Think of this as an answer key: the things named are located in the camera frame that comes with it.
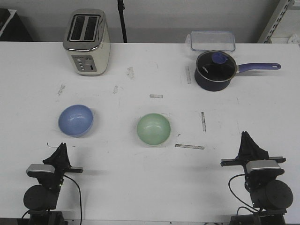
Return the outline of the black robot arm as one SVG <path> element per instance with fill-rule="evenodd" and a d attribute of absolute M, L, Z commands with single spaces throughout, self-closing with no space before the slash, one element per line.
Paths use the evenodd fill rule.
<path fill-rule="evenodd" d="M 67 225 L 56 206 L 64 178 L 73 181 L 66 173 L 82 173 L 82 167 L 72 167 L 68 158 L 67 144 L 61 143 L 56 151 L 42 164 L 31 164 L 26 174 L 36 178 L 38 184 L 24 194 L 23 203 L 30 215 L 29 225 Z"/>
<path fill-rule="evenodd" d="M 84 220 L 282 221 L 293 202 L 277 179 L 285 158 L 270 157 L 246 131 L 234 159 L 224 159 L 219 144 L 81 149 L 84 170 L 73 176 L 79 186 L 68 186 L 60 207 L 69 219 Z"/>

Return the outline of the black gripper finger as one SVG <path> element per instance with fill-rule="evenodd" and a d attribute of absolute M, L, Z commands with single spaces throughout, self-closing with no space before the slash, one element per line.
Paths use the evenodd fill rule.
<path fill-rule="evenodd" d="M 48 158 L 43 160 L 45 165 L 57 165 L 60 162 L 61 153 L 63 150 L 64 143 L 62 142 L 56 149 L 56 151 Z"/>
<path fill-rule="evenodd" d="M 237 155 L 238 159 L 245 159 L 248 157 L 248 143 L 247 143 L 247 132 L 243 131 L 241 133 L 240 148 Z"/>
<path fill-rule="evenodd" d="M 69 161 L 69 157 L 68 157 L 68 151 L 67 151 L 67 144 L 63 143 L 63 156 L 64 156 L 64 165 L 65 167 L 70 167 L 70 161 Z"/>
<path fill-rule="evenodd" d="M 250 159 L 269 159 L 269 153 L 268 151 L 265 151 L 264 149 L 260 148 L 252 139 L 252 137 L 249 135 L 248 132 L 246 132 L 246 153 Z"/>

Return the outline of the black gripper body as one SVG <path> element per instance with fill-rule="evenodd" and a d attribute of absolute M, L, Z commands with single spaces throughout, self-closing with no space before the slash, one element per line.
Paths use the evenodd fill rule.
<path fill-rule="evenodd" d="M 63 184 L 63 177 L 65 173 L 82 173 L 82 167 L 67 167 L 65 169 L 55 169 L 53 175 L 47 175 L 41 178 L 37 178 L 39 184 L 51 191 L 60 191 Z"/>
<path fill-rule="evenodd" d="M 285 157 L 270 157 L 267 160 L 275 160 L 278 164 L 284 163 L 286 161 Z M 221 166 L 235 166 L 241 165 L 243 167 L 245 173 L 245 183 L 248 188 L 258 188 L 259 186 L 264 186 L 272 180 L 275 180 L 277 176 L 284 174 L 284 169 L 271 169 L 271 170 L 261 170 L 261 171 L 253 171 L 251 173 L 247 173 L 246 164 L 250 161 L 250 159 L 222 159 Z"/>

